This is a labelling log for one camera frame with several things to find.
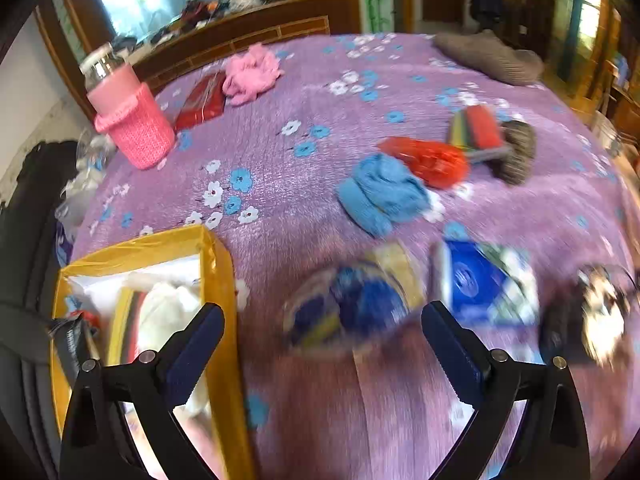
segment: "yellow box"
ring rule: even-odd
[[[238,362],[236,337],[236,287],[231,256],[216,236],[203,226],[188,226],[136,238],[107,247],[75,261],[60,271],[53,317],[66,313],[65,297],[71,293],[69,276],[109,276],[200,255],[202,303],[218,304],[225,315],[225,333],[206,368],[213,431],[220,443],[229,480],[254,480],[244,395]],[[51,386],[60,435],[65,424],[71,389],[53,345]]]

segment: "jar lid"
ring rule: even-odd
[[[111,52],[113,52],[113,47],[111,46],[111,43],[105,43],[103,46],[98,47],[91,54],[89,54],[87,57],[85,57],[82,60],[82,62],[80,63],[80,72],[82,72],[83,75],[86,75],[86,73],[89,72],[89,69],[99,59],[102,59],[103,57],[107,56],[107,54],[110,54]]]

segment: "person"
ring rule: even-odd
[[[502,0],[471,0],[469,12],[478,22],[478,32],[495,30],[502,17]]]

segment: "pink knitted item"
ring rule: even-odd
[[[278,58],[260,43],[250,46],[244,56],[230,57],[225,72],[222,91],[233,97],[231,104],[234,106],[255,101],[258,94],[273,88],[276,79],[284,74]]]
[[[174,130],[146,83],[142,83],[113,114],[97,115],[94,125],[98,132],[107,132],[139,170],[156,165],[175,143]]]

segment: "bed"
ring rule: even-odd
[[[307,360],[282,341],[282,304],[315,270],[378,243],[338,204],[335,186],[388,136],[444,140],[455,110],[495,106],[501,120],[535,127],[538,154],[525,185],[509,187],[484,165],[442,214],[395,227],[427,261],[443,233],[529,251],[541,305],[566,292],[579,266],[633,267],[640,216],[624,181],[587,129],[546,87],[511,87],[444,57],[431,37],[318,36],[272,46],[286,74],[256,102],[178,134],[156,168],[111,163],[74,258],[185,223],[203,222],[231,252],[240,295],[239,345],[246,397],[265,416],[252,432],[265,479],[428,478],[471,415],[417,324],[364,355]],[[157,97],[174,118],[202,73]],[[215,208],[212,196],[222,200]],[[239,200],[228,201],[230,197]],[[592,478],[604,478],[640,427],[638,315],[627,325],[628,360],[615,370],[573,367],[586,421]],[[479,330],[488,348],[540,362],[536,330]],[[505,459],[522,402],[486,471]]]

